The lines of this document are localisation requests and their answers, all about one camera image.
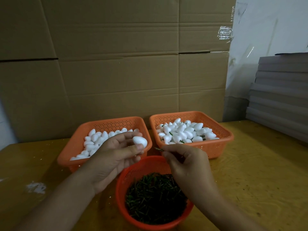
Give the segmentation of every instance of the table surface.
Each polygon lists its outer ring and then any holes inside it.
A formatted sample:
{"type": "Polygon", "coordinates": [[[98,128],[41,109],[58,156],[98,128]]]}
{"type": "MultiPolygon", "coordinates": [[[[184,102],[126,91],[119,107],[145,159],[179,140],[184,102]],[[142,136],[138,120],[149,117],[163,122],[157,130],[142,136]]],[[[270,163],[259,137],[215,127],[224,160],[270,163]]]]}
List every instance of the table surface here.
{"type": "MultiPolygon", "coordinates": [[[[221,157],[210,160],[222,194],[270,230],[307,230],[307,144],[249,120],[222,125],[235,136],[221,157]]],[[[1,230],[10,230],[70,175],[56,162],[68,140],[11,144],[1,151],[1,230]]],[[[119,213],[113,181],[95,196],[73,230],[140,229],[119,213]]],[[[173,230],[218,229],[194,207],[173,230]]]]}

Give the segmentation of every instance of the orange basket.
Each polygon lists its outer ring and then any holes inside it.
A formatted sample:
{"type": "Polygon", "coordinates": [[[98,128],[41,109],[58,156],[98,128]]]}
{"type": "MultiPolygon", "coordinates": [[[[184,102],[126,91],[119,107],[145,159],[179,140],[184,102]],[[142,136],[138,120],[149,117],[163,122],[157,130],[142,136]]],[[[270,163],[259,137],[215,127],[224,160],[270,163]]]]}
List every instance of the orange basket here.
{"type": "Polygon", "coordinates": [[[216,134],[218,138],[220,138],[218,140],[206,140],[195,143],[184,143],[186,145],[202,149],[207,153],[210,159],[219,157],[224,151],[227,142],[230,142],[234,139],[234,136],[230,131],[222,127],[218,122],[214,121],[212,118],[202,112],[189,111],[178,113],[164,113],[150,116],[150,124],[153,130],[155,141],[160,148],[166,144],[160,140],[158,133],[156,132],[156,126],[158,126],[159,124],[164,124],[166,122],[174,122],[177,118],[181,118],[181,121],[183,122],[186,120],[190,120],[191,122],[203,123],[204,127],[211,128],[213,130],[213,133],[216,134]]]}
{"type": "Polygon", "coordinates": [[[176,220],[163,224],[163,225],[148,225],[141,223],[134,218],[132,218],[125,206],[125,196],[128,188],[134,182],[134,180],[141,179],[144,175],[148,175],[150,173],[158,172],[160,174],[171,174],[171,169],[162,156],[148,156],[141,159],[138,163],[133,164],[132,166],[124,169],[120,174],[118,179],[116,190],[115,190],[115,198],[119,207],[120,212],[124,216],[124,218],[130,222],[131,224],[137,226],[139,229],[145,230],[164,230],[164,229],[172,229],[176,225],[178,225],[181,221],[185,220],[186,217],[190,214],[194,204],[187,200],[187,206],[184,210],[183,214],[177,218],[176,220]]]}
{"type": "Polygon", "coordinates": [[[142,136],[148,141],[148,145],[144,149],[144,154],[141,155],[141,157],[145,157],[147,155],[147,151],[152,147],[152,140],[147,127],[145,126],[145,123],[141,117],[125,117],[86,122],[80,125],[58,156],[58,164],[61,166],[69,167],[71,172],[75,172],[79,166],[88,160],[88,158],[77,160],[70,159],[71,157],[76,156],[83,151],[84,137],[88,135],[90,130],[95,129],[97,132],[110,132],[116,131],[118,129],[121,130],[123,127],[127,128],[128,130],[134,130],[138,128],[142,133],[142,136]]]}

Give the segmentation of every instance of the cardboard wall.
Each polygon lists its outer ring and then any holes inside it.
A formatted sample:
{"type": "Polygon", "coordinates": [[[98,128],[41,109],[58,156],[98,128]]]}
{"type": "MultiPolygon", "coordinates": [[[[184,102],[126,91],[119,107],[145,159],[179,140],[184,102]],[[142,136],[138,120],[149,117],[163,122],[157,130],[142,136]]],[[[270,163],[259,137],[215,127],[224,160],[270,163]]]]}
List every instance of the cardboard wall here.
{"type": "Polygon", "coordinates": [[[42,51],[52,46],[59,59],[0,62],[0,96],[18,140],[69,137],[84,122],[124,116],[148,127],[153,114],[189,110],[221,121],[229,55],[213,51],[229,49],[217,34],[231,25],[234,2],[39,1],[42,40],[52,39],[42,51]]]}

